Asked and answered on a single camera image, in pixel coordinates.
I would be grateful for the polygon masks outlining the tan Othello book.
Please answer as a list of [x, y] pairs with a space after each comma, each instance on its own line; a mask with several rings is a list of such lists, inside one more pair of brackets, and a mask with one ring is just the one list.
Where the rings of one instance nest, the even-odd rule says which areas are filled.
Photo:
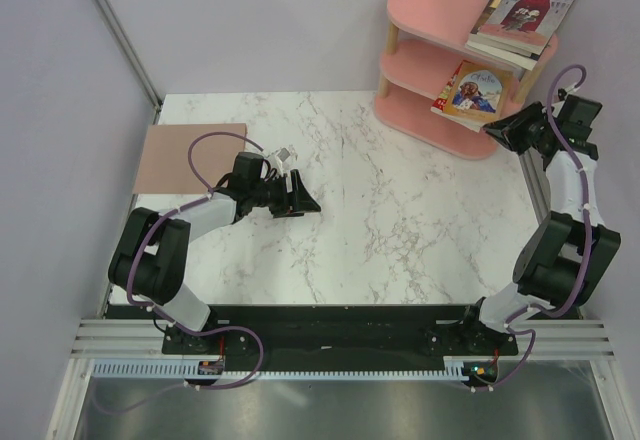
[[501, 118], [514, 83], [510, 70], [463, 60], [452, 79], [438, 113], [475, 132]]

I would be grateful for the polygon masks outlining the red Treehouse book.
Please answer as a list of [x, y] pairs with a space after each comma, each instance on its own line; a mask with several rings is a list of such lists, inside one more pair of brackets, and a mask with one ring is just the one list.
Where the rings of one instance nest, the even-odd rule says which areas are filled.
[[479, 132], [480, 131], [480, 124], [479, 123], [474, 123], [472, 120], [470, 119], [466, 119], [466, 118], [462, 118], [459, 115], [449, 115], [449, 114], [445, 114], [444, 113], [444, 106], [447, 102], [447, 100], [449, 99], [449, 97], [451, 96], [451, 91], [453, 89], [453, 86], [455, 84], [457, 75], [460, 72], [461, 67], [463, 66], [464, 61], [462, 61], [454, 70], [452, 76], [450, 77], [450, 79], [447, 81], [447, 83], [445, 84], [445, 86], [443, 87], [442, 91], [439, 93], [438, 97], [434, 100], [430, 111], [432, 113], [435, 113], [436, 115], [439, 115], [441, 117], [444, 117], [448, 120], [451, 120], [459, 125], [462, 125], [472, 131], [475, 132]]

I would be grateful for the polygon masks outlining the pink Shakespeare story book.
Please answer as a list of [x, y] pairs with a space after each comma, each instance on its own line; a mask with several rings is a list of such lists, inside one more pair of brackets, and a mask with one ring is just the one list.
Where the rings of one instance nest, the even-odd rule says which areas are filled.
[[574, 0], [501, 0], [478, 35], [539, 54]]

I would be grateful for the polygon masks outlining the brown cardboard file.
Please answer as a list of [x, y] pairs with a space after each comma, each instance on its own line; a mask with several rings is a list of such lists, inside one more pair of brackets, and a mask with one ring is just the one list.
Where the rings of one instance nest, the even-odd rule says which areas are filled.
[[201, 194], [230, 172], [236, 155], [245, 149], [237, 135], [247, 125], [153, 125], [144, 148], [133, 188], [135, 194]]

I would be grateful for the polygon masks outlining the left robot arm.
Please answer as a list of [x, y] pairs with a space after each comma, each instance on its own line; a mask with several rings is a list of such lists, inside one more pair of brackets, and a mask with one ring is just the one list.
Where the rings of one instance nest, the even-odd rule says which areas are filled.
[[185, 342], [208, 353], [219, 342], [213, 310], [185, 284], [189, 245], [196, 239], [266, 208], [274, 218], [319, 213], [321, 206], [298, 170], [285, 172], [256, 153], [240, 153], [232, 170], [207, 193], [164, 213], [133, 209], [108, 268], [111, 284], [134, 305], [179, 324]]

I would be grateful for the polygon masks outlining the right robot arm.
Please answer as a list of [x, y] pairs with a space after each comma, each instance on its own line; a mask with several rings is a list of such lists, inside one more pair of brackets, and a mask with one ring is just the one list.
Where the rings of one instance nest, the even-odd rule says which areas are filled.
[[484, 299], [479, 319], [458, 328], [467, 352], [483, 352], [494, 331], [508, 332], [537, 313], [552, 318], [583, 305], [592, 295], [621, 244], [599, 213], [595, 171], [599, 158], [588, 138], [601, 103], [567, 94], [546, 109], [536, 102], [484, 126], [486, 134], [518, 155], [535, 150], [550, 187], [549, 211], [523, 247], [513, 281]]

